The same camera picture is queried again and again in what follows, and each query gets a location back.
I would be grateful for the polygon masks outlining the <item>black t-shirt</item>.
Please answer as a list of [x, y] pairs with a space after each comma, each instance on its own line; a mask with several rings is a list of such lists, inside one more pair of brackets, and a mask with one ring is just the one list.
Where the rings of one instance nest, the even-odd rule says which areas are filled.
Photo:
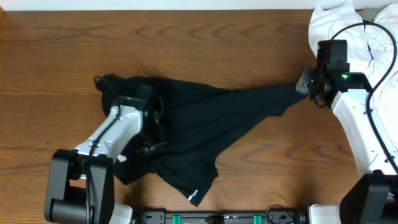
[[115, 162], [114, 174], [128, 185], [154, 172], [196, 207], [218, 176], [217, 156], [262, 120], [282, 116], [305, 98], [293, 84], [230, 90], [168, 78], [109, 74], [96, 82], [104, 114], [109, 114], [115, 93], [135, 96], [139, 85], [153, 87], [162, 99], [164, 112], [159, 121], [167, 147], [147, 152], [130, 141], [121, 153], [126, 160]]

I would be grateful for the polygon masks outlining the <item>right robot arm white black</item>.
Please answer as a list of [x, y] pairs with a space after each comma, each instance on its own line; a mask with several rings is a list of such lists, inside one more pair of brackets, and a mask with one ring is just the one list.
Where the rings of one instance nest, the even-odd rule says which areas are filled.
[[397, 223], [397, 151], [376, 112], [365, 74], [305, 68], [296, 90], [338, 118], [354, 156], [358, 181], [341, 202], [308, 207], [308, 223]]

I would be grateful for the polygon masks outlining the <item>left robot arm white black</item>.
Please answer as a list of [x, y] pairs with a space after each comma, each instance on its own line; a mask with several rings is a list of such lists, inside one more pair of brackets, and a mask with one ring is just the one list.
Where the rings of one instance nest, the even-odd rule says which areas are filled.
[[73, 150], [51, 159], [44, 217], [51, 223], [134, 223], [133, 209], [114, 200], [114, 163], [150, 154], [167, 145], [160, 119], [164, 102], [157, 93], [119, 96], [99, 128]]

